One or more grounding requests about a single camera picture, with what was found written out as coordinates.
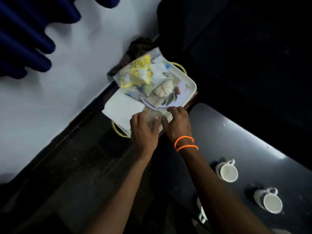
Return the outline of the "person's left hand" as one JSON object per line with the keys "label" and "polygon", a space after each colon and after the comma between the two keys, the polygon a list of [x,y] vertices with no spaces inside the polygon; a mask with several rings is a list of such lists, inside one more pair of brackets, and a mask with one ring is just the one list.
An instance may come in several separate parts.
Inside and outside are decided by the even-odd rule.
{"label": "person's left hand", "polygon": [[146,123],[146,112],[136,113],[130,119],[131,140],[137,153],[144,158],[151,158],[158,145],[158,134],[153,134]]}

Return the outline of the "person's right hand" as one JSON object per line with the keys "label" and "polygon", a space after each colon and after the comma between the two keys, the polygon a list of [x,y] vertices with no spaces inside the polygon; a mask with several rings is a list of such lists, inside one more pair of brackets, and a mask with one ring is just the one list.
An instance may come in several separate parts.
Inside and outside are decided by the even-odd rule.
{"label": "person's right hand", "polygon": [[167,111],[171,113],[173,119],[170,121],[171,133],[166,133],[168,139],[176,142],[182,136],[192,137],[191,125],[187,110],[182,106],[169,107]]}

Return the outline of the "small clear plastic packet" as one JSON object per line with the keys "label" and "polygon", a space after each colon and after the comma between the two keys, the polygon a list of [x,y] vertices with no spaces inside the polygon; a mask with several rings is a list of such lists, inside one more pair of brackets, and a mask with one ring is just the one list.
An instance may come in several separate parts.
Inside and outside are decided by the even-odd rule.
{"label": "small clear plastic packet", "polygon": [[163,114],[161,112],[151,110],[151,109],[144,110],[144,111],[146,112],[146,115],[145,115],[146,123],[150,129],[152,129],[153,127],[154,118],[157,118],[157,120],[161,122],[162,117],[163,117]]}

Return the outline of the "printed paper with leaves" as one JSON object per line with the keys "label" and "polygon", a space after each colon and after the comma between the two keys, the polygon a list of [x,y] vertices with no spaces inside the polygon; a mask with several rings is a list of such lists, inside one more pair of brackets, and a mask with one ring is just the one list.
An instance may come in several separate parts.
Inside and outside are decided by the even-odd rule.
{"label": "printed paper with leaves", "polygon": [[175,88],[173,93],[171,93],[166,98],[160,98],[154,94],[154,90],[149,96],[141,97],[140,100],[148,107],[154,110],[158,110],[160,108],[167,108],[171,106],[179,107],[182,106],[183,101],[185,101],[191,93],[191,89],[186,83],[178,78],[170,79],[172,80]]}

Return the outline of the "person's left forearm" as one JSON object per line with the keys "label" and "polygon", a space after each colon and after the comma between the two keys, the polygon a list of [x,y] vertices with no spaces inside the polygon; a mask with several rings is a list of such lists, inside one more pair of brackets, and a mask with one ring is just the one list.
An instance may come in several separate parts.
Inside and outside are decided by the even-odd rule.
{"label": "person's left forearm", "polygon": [[123,234],[143,173],[153,152],[153,150],[144,150],[138,153],[138,158],[123,183],[104,209],[96,216],[85,234]]}

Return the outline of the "white garlic bulb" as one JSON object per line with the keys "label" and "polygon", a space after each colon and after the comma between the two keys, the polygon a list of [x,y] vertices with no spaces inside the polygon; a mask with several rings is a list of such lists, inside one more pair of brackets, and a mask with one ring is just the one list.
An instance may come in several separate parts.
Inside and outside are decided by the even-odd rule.
{"label": "white garlic bulb", "polygon": [[166,98],[174,91],[174,84],[172,80],[167,80],[163,82],[161,85],[159,85],[155,90],[154,94],[157,95],[160,98]]}

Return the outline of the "clear plastic bag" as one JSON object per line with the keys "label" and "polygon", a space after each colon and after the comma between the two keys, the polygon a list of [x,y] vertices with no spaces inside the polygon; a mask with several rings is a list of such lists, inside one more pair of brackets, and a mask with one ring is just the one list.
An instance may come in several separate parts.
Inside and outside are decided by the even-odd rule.
{"label": "clear plastic bag", "polygon": [[[166,68],[166,64],[164,63],[165,58],[163,57],[159,47],[156,47],[156,48],[152,49],[151,51],[149,51],[146,54],[150,54],[151,55],[151,62],[152,62],[152,64],[150,65],[150,68],[151,68],[151,71],[152,71],[151,84],[150,85],[142,85],[141,87],[139,87],[139,86],[130,86],[130,87],[125,88],[125,89],[130,89],[131,87],[132,88],[136,87],[136,88],[138,88],[138,90],[140,90],[146,96],[149,96],[150,93],[157,86],[159,86],[165,80],[168,80],[168,77],[165,75],[165,73],[168,73],[169,71]],[[115,80],[115,82],[118,84],[119,87],[120,87],[120,71],[115,76],[113,76],[113,79]]]}

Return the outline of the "white paper napkin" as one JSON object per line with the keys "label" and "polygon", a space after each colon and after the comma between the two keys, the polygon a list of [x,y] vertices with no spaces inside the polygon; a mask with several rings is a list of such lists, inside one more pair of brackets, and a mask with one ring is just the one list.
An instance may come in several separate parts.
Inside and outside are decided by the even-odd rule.
{"label": "white paper napkin", "polygon": [[102,113],[122,129],[130,130],[130,119],[134,114],[142,112],[144,108],[142,102],[127,96],[122,89],[118,89],[105,103]]}

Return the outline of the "yellow and white packet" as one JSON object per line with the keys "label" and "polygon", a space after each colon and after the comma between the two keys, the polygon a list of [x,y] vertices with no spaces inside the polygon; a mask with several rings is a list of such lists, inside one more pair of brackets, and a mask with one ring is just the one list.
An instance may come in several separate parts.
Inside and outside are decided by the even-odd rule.
{"label": "yellow and white packet", "polygon": [[151,64],[151,55],[146,54],[122,68],[120,71],[120,88],[150,85],[152,78]]}

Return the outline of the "dark crumpled cloth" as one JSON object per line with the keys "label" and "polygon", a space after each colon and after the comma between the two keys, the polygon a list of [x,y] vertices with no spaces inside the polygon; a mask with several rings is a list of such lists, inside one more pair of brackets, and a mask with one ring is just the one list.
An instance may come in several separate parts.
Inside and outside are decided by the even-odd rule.
{"label": "dark crumpled cloth", "polygon": [[123,55],[119,63],[114,66],[107,76],[115,76],[123,67],[134,61],[135,59],[145,55],[155,47],[155,43],[148,38],[139,37],[131,42],[126,53]]}

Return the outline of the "blue curtain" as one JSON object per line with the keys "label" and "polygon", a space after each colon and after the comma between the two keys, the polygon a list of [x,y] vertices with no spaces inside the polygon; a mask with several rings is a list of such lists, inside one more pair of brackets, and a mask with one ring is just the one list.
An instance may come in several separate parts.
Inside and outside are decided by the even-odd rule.
{"label": "blue curtain", "polygon": [[0,78],[22,79],[26,67],[47,72],[55,51],[45,33],[51,23],[74,24],[81,20],[76,0],[0,0]]}

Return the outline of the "person's right forearm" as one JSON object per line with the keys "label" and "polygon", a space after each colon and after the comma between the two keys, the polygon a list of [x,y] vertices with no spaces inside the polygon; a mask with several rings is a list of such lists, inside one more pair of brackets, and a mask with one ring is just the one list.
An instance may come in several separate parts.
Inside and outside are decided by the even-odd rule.
{"label": "person's right forearm", "polygon": [[174,144],[188,169],[214,234],[272,234],[246,205],[233,195],[193,144]]}

